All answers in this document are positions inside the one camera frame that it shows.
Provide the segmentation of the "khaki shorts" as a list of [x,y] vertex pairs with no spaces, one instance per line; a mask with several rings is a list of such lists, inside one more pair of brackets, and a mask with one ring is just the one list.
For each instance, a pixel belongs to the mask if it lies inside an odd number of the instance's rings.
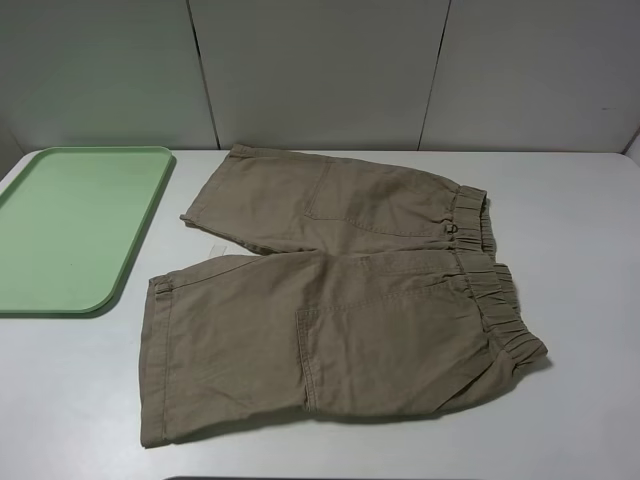
[[151,279],[140,441],[301,410],[461,410],[544,360],[483,190],[400,166],[233,147],[182,221],[243,248]]

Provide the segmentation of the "green plastic tray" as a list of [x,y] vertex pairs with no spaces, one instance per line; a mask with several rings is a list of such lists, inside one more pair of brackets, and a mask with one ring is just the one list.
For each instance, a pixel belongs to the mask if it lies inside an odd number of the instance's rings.
[[85,314],[108,303],[172,159],[164,147],[38,152],[1,193],[2,314]]

